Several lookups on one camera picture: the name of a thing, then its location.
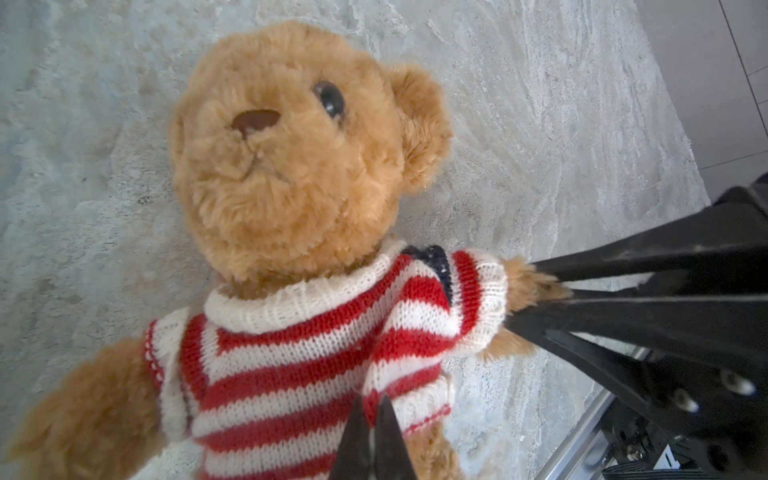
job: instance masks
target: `stone-patterned surface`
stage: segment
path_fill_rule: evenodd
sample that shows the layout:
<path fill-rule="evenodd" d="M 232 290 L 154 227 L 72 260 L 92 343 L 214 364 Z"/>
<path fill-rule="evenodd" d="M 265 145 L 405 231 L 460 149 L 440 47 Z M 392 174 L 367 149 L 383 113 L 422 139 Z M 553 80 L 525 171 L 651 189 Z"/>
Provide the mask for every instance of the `stone-patterned surface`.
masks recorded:
<path fill-rule="evenodd" d="M 397 230 L 411 241 L 536 260 L 706 202 L 631 0 L 2 2 L 2 439 L 74 364 L 200 302 L 212 273 L 174 202 L 165 122 L 205 48 L 287 18 L 420 62 L 445 85 L 453 161 L 403 204 Z M 448 435 L 473 477 L 531 478 L 596 390 L 544 353 L 450 367 Z M 180 445 L 141 477 L 195 460 Z"/>

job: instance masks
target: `sweater sleeve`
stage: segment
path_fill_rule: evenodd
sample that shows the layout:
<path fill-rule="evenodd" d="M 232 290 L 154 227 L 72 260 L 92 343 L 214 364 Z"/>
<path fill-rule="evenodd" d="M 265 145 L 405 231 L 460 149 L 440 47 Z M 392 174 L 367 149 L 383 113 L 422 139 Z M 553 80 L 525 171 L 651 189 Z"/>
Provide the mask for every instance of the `sweater sleeve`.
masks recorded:
<path fill-rule="evenodd" d="M 144 358 L 160 393 L 161 426 L 172 442 L 188 437 L 189 412 L 182 382 L 179 352 L 187 330 L 189 309 L 153 321 L 144 333 Z"/>
<path fill-rule="evenodd" d="M 455 252 L 451 271 L 451 314 L 461 330 L 452 353 L 471 355 L 491 342 L 504 321 L 507 307 L 507 274 L 497 257 L 479 250 Z"/>

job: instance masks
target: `striped sweater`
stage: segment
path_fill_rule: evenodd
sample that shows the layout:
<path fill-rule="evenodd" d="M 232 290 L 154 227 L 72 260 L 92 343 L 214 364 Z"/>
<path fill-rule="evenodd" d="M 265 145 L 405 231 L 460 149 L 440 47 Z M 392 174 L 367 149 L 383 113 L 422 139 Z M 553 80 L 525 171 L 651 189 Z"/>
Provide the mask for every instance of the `striped sweater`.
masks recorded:
<path fill-rule="evenodd" d="M 386 243 L 350 275 L 262 300 L 214 291 L 146 333 L 171 440 L 204 448 L 202 478 L 325 478 L 358 392 L 373 425 L 384 393 L 405 435 L 448 415 L 442 360 L 484 349 L 504 319 L 494 257 Z"/>

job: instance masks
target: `stuffed animal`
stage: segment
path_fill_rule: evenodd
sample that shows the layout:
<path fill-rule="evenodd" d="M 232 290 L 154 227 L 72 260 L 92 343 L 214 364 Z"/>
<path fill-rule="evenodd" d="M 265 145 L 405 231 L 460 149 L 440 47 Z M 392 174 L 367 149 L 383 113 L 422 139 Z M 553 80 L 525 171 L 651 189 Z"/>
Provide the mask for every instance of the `stuffed animal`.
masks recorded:
<path fill-rule="evenodd" d="M 566 296 L 520 259 L 390 237 L 452 132 L 440 86 L 296 22 L 201 60 L 168 131 L 186 224 L 223 282 L 79 366 L 10 448 L 21 477 L 126 479 L 168 442 L 200 478 L 323 478 L 357 394 L 392 399 L 422 480 L 460 478 L 449 356 L 527 353 L 506 313 Z"/>

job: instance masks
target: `black eye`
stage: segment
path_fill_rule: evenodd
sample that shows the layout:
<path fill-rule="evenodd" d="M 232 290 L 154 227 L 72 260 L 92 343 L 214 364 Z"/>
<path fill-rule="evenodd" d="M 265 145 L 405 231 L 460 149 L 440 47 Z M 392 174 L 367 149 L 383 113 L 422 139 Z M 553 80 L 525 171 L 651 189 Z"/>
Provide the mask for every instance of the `black eye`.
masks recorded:
<path fill-rule="evenodd" d="M 331 118 L 336 120 L 344 115 L 344 95 L 337 86 L 329 81 L 319 81 L 312 87 L 312 91 L 320 99 L 320 103 Z"/>

